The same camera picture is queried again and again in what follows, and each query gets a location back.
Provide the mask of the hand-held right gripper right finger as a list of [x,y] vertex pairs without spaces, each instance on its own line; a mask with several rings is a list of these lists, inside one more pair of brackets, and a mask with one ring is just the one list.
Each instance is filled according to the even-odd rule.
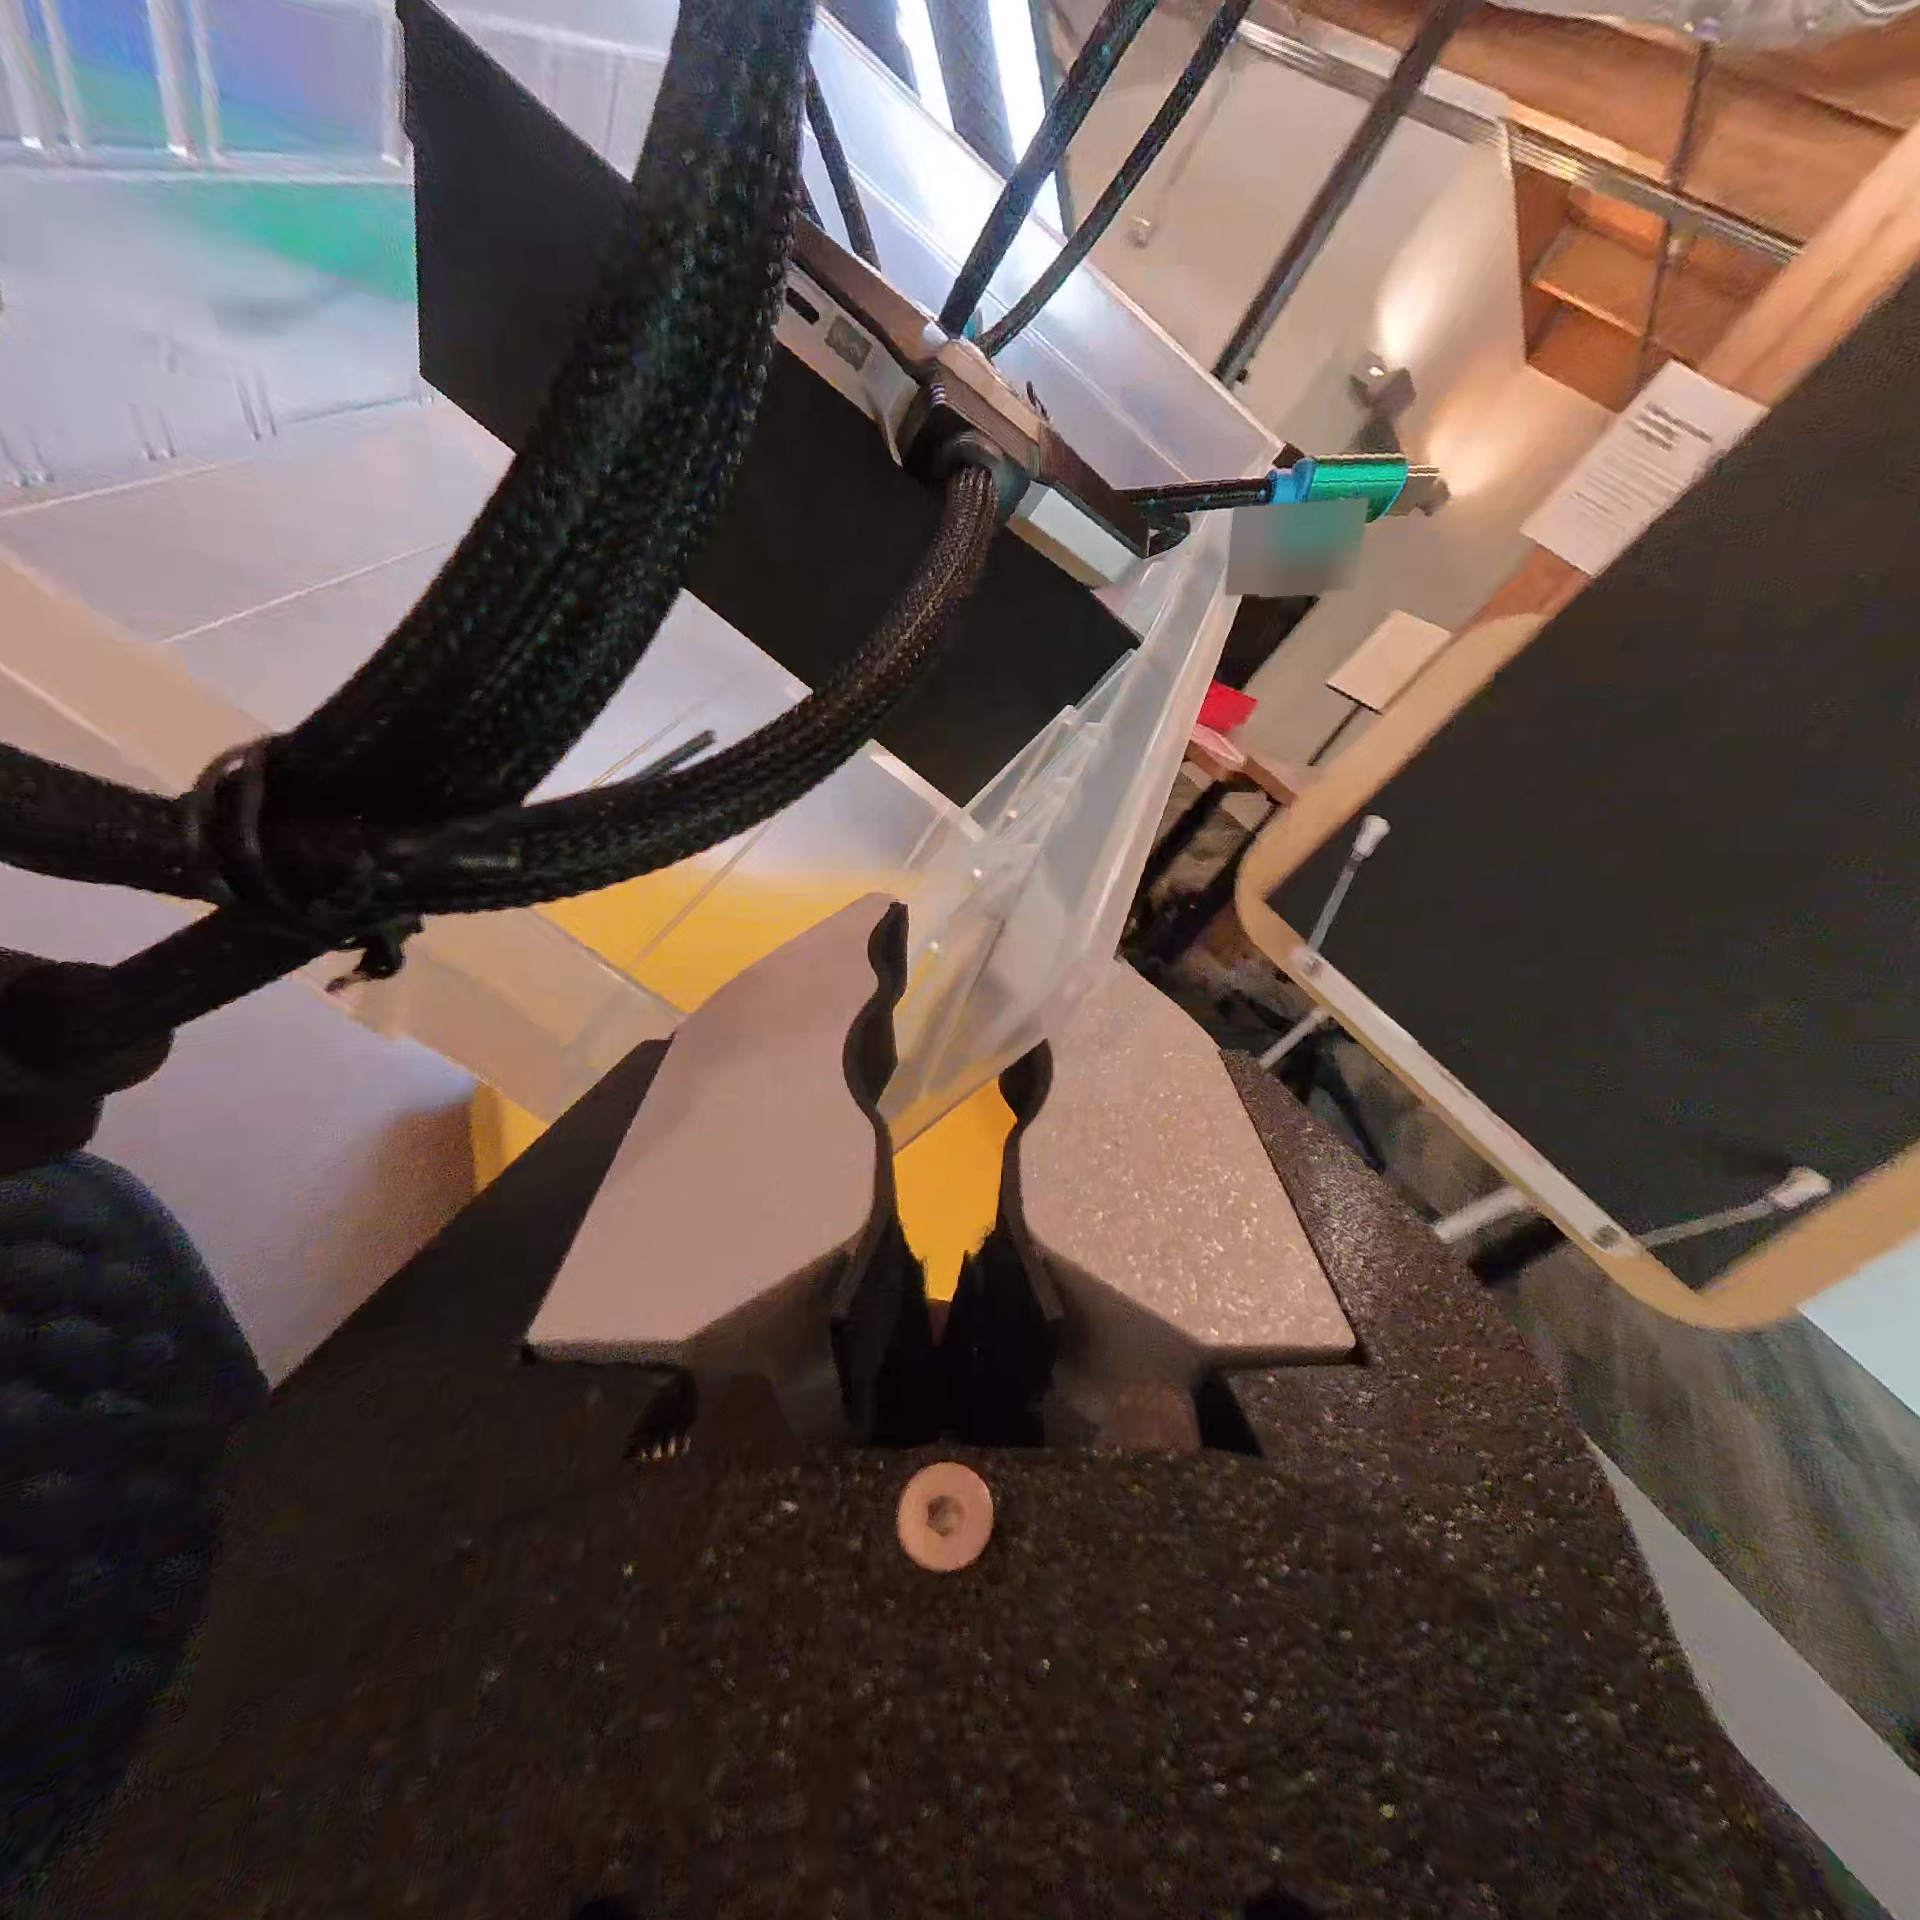
[[997,1218],[945,1322],[975,1449],[1256,1449],[1234,1382],[1359,1339],[1206,1031],[1128,966],[1001,1079]]

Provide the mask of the yellow plastic bin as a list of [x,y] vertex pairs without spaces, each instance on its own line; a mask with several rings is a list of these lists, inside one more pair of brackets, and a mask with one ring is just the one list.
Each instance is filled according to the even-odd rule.
[[[790,938],[874,891],[895,895],[899,884],[878,873],[721,875],[697,860],[547,904],[543,917],[654,996],[691,1013]],[[925,1262],[936,1317],[956,1298],[963,1260],[997,1223],[1011,1124],[1010,1102],[983,1084],[912,1144],[895,1144],[903,1235]]]

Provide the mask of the wooden table black legs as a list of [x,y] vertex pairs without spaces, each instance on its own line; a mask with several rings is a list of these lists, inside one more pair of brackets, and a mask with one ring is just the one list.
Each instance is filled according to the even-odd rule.
[[1295,804],[1316,777],[1312,766],[1261,756],[1206,728],[1190,734],[1183,773],[1202,787],[1223,784],[1228,792],[1261,792],[1281,809]]

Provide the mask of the dark flat device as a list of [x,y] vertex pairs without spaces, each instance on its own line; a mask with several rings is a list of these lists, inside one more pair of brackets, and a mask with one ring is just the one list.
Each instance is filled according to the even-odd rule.
[[[518,451],[607,264],[629,184],[436,5],[399,5],[415,148],[419,343],[432,387]],[[781,347],[725,508],[665,641],[723,627],[793,682],[824,684],[878,627],[932,542],[943,485]],[[945,649],[878,744],[943,799],[972,801],[1140,637],[1011,530]]]

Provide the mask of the small white sign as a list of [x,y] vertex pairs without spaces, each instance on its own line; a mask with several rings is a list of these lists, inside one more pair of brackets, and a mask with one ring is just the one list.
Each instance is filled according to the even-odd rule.
[[1325,684],[1353,707],[1383,715],[1450,645],[1450,627],[1388,611]]

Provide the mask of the clear plastic bin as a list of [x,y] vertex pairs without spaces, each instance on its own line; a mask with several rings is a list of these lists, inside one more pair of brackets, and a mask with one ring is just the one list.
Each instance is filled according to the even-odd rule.
[[[676,22],[676,5],[447,5],[447,14],[610,164],[633,170]],[[848,32],[824,22],[815,68],[851,151],[887,272],[935,307],[994,195],[980,164],[908,100]],[[5,175],[5,244],[47,231],[43,272],[15,264],[14,322],[90,326],[83,304],[109,282],[83,244],[147,248],[127,282],[159,299],[141,322],[158,343],[198,352],[187,294],[153,248],[166,222],[187,248],[187,214],[134,199],[180,191],[174,179],[105,184],[76,170]],[[1006,355],[1010,380],[1032,380],[1050,420],[1117,485],[1206,481],[1265,468],[1278,449],[1172,337],[1109,288],[1082,275],[1067,315],[1042,315]],[[215,444],[203,458],[110,473],[59,468],[57,484],[15,493],[5,477],[5,740],[166,792],[233,740],[291,728],[344,684],[419,600],[505,471],[508,451],[429,399],[407,360],[406,303],[348,299],[317,334],[283,334],[283,368],[233,350],[238,387],[269,404],[278,431]],[[371,409],[291,419],[277,380],[294,387],[331,352],[366,350],[384,373]],[[953,804],[886,746],[861,746],[811,801],[700,855],[721,875],[878,873],[908,904],[912,970],[899,1006],[899,1072],[881,1104],[914,1142],[1001,1068],[1046,1041],[1090,991],[1117,943],[1154,833],[1149,814],[1185,751],[1175,734],[1198,715],[1202,653],[1227,637],[1228,537],[1194,533],[1103,602],[1140,637],[1100,690],[1067,707],[972,801]],[[668,746],[714,731],[748,734],[802,698],[802,684],[743,645],[668,644],[665,631],[611,712],[559,764],[562,796],[638,773]],[[92,893],[5,870],[5,944],[113,960],[171,931],[187,908],[166,898]],[[634,1042],[683,1013],[611,969],[543,912],[438,919],[384,987],[327,996],[344,957],[310,966],[180,1037],[159,1089],[189,1067],[238,1088],[269,1068],[303,1088],[347,1073],[366,1116],[433,1108],[492,1084],[543,1120],[559,1117]]]

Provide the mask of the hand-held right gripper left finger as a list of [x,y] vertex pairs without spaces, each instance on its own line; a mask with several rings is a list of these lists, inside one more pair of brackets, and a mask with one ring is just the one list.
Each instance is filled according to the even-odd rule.
[[908,912],[861,895],[690,1014],[527,1330],[537,1361],[763,1378],[802,1435],[936,1431],[881,1097]]

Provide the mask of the black pole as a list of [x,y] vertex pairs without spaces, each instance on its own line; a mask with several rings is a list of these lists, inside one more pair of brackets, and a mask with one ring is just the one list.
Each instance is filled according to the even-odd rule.
[[1212,361],[1215,382],[1221,382],[1223,387],[1236,387],[1250,378],[1256,352],[1273,334],[1286,304],[1308,276],[1308,268],[1326,248],[1336,222],[1356,202],[1359,186],[1377,166],[1392,131],[1397,131],[1408,116],[1414,100],[1428,85],[1428,77],[1439,66],[1450,39],[1465,22],[1472,22],[1478,9],[1478,2],[1433,2],[1428,14],[1421,14],[1421,23],[1416,27],[1414,37],[1405,44],[1398,59],[1393,63],[1377,94],[1367,103],[1363,120],[1358,122],[1358,130],[1336,153],[1332,170],[1318,184],[1314,199],[1288,236],[1273,268],[1268,272],[1268,276],[1261,276],[1255,299],[1250,299],[1246,311],[1227,338],[1227,347],[1217,352]]

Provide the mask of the black sheet wooden board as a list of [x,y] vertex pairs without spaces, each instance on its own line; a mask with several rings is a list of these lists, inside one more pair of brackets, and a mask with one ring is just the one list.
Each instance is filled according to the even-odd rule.
[[[1910,276],[1517,659],[1256,841],[1250,939],[1627,1293],[1784,1322],[1914,1236]],[[1363,817],[1392,832],[1304,944]],[[1647,1255],[1752,1200],[1810,1213]]]

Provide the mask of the white paper sign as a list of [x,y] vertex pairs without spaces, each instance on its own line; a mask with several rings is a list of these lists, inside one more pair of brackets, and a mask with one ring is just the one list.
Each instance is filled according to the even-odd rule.
[[1528,516],[1522,539],[1598,579],[1765,413],[1761,401],[1668,364]]

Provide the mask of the black wrist rest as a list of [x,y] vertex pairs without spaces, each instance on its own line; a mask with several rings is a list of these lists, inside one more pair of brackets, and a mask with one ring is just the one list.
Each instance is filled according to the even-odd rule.
[[174,1213],[72,1155],[2,1183],[2,1880],[116,1792],[203,1611],[265,1378]]

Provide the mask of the grey desk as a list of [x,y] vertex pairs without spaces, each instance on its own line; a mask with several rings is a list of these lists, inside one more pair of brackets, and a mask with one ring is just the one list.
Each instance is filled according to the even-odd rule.
[[270,1378],[179,1699],[47,1916],[1914,1916],[1737,1751],[1619,1491],[1504,1315],[1255,1072],[1359,1364],[1255,1375],[1251,1454],[921,1457],[517,1359],[650,1064],[467,1213],[459,1079],[274,996],[105,1152]]

